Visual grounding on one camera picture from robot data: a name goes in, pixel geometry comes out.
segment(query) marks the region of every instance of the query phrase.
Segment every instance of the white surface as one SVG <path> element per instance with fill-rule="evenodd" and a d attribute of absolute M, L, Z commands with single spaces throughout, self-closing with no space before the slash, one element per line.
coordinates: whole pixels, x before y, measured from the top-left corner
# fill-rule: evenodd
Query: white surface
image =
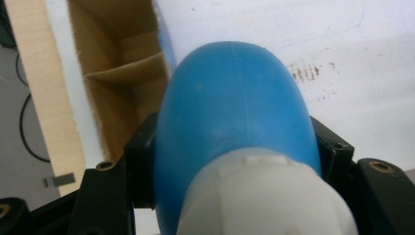
<path fill-rule="evenodd" d="M 355 160 L 415 167 L 413 1 L 157 0 L 157 6 L 175 64 L 213 41 L 263 46 L 295 75 L 310 114 L 355 147 Z"/>
<path fill-rule="evenodd" d="M 135 230 L 137 235 L 160 234 L 156 211 L 150 209 L 134 209 Z"/>
<path fill-rule="evenodd" d="M 105 159 L 105 156 L 83 83 L 83 74 L 72 35 L 68 3 L 54 0 L 45 0 L 45 3 L 63 65 L 73 118 L 82 142 L 85 165 L 86 168 L 94 168 Z"/>
<path fill-rule="evenodd" d="M 219 157 L 196 175 L 177 234 L 351 235 L 357 229 L 346 202 L 311 167 L 249 148 Z"/>

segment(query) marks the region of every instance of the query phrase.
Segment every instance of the white plastic cap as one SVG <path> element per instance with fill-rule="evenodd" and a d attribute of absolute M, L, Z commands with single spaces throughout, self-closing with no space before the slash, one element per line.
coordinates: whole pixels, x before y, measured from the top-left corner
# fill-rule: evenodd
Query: white plastic cap
<path fill-rule="evenodd" d="M 315 171 L 249 148 L 205 166 L 192 181 L 178 235 L 357 234 L 341 196 Z"/>

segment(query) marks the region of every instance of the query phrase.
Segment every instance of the gray floor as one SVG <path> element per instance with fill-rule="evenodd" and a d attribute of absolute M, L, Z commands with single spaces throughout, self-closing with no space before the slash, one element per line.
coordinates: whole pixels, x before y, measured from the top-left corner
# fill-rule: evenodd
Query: gray floor
<path fill-rule="evenodd" d="M 16 74 L 16 50 L 0 46 L 0 198 L 25 199 L 34 210 L 57 198 L 57 188 L 46 188 L 43 179 L 54 175 L 50 164 L 32 157 L 19 133 L 19 117 L 29 89 Z M 19 70 L 25 80 L 22 63 Z M 48 159 L 36 111 L 30 100 L 24 113 L 23 130 L 28 146 Z"/>

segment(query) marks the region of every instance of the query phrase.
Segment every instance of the cardboard flap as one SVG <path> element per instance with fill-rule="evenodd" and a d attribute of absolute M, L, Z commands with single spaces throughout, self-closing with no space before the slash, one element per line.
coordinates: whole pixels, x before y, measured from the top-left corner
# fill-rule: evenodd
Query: cardboard flap
<path fill-rule="evenodd" d="M 94 115 L 104 141 L 104 151 L 113 160 L 121 157 L 123 146 L 139 126 L 134 92 L 128 86 L 87 80 Z"/>
<path fill-rule="evenodd" d="M 159 33 L 156 31 L 123 38 L 119 46 L 125 64 L 143 60 L 161 51 Z"/>
<path fill-rule="evenodd" d="M 97 21 L 78 1 L 68 1 L 73 37 L 83 72 L 108 70 L 122 65 L 116 35 Z"/>
<path fill-rule="evenodd" d="M 150 0 L 77 0 L 77 2 L 96 21 L 105 23 L 118 39 L 158 30 L 153 3 Z"/>
<path fill-rule="evenodd" d="M 103 80 L 121 85 L 135 86 L 165 77 L 163 56 L 158 53 L 147 59 L 134 62 L 111 70 L 104 70 L 94 73 L 87 73 L 89 79 Z"/>
<path fill-rule="evenodd" d="M 133 87 L 137 117 L 140 122 L 143 122 L 147 116 L 159 111 L 166 87 L 165 77 Z"/>

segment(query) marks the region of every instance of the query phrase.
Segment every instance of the blue balloon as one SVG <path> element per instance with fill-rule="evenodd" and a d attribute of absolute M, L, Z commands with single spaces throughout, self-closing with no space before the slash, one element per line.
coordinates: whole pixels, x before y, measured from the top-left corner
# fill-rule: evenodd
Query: blue balloon
<path fill-rule="evenodd" d="M 161 234 L 176 233 L 187 188 L 199 170 L 247 147 L 284 154 L 321 175 L 307 109 L 284 65 L 248 43 L 203 46 L 176 69 L 161 105 L 154 165 Z"/>

